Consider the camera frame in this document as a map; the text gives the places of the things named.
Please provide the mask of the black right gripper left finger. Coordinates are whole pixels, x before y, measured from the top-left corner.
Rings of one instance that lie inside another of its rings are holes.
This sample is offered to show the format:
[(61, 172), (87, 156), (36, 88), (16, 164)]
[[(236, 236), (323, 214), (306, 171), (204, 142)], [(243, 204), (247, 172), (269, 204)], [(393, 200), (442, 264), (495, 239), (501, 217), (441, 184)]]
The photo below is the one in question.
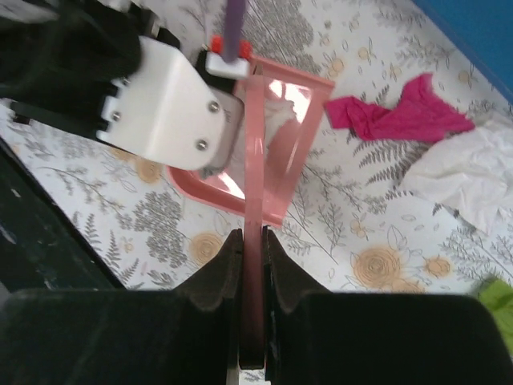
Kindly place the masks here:
[(4, 384), (236, 384), (243, 236), (173, 290), (22, 290), (1, 308)]

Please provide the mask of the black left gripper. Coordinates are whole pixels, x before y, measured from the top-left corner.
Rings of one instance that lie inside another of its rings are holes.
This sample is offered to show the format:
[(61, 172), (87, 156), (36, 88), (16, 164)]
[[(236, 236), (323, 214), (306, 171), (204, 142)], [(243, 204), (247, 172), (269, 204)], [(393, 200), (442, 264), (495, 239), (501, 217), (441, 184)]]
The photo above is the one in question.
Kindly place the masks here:
[(94, 139), (116, 80), (142, 65), (140, 39), (180, 47), (157, 15), (133, 1), (3, 1), (1, 97), (18, 124), (38, 121)]

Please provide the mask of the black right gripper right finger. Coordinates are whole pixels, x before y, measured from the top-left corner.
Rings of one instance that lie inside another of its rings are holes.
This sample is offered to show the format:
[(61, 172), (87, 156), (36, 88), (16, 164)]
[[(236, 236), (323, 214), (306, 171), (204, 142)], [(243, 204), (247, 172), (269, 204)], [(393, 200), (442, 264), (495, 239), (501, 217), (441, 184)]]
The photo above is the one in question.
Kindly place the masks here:
[(490, 312), (452, 294), (333, 293), (263, 233), (273, 384), (509, 384)]

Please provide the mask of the pink dustpan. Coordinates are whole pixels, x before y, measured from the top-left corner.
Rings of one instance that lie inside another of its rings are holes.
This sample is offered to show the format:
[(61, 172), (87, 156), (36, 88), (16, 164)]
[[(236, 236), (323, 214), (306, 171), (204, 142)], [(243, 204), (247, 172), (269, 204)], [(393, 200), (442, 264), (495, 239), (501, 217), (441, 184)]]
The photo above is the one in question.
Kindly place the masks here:
[(281, 226), (317, 134), (334, 83), (253, 56), (240, 161), (201, 179), (198, 172), (168, 170), (174, 185), (194, 201), (241, 215), (253, 224)]

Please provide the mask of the pink hand brush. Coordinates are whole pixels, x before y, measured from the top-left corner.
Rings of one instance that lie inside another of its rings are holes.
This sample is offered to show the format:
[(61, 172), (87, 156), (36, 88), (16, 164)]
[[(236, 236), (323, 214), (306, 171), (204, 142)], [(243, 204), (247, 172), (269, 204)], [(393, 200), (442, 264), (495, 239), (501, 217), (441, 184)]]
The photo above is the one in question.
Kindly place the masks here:
[(265, 307), (262, 256), (265, 147), (265, 80), (245, 82), (244, 256), (239, 365), (244, 370), (265, 364)]

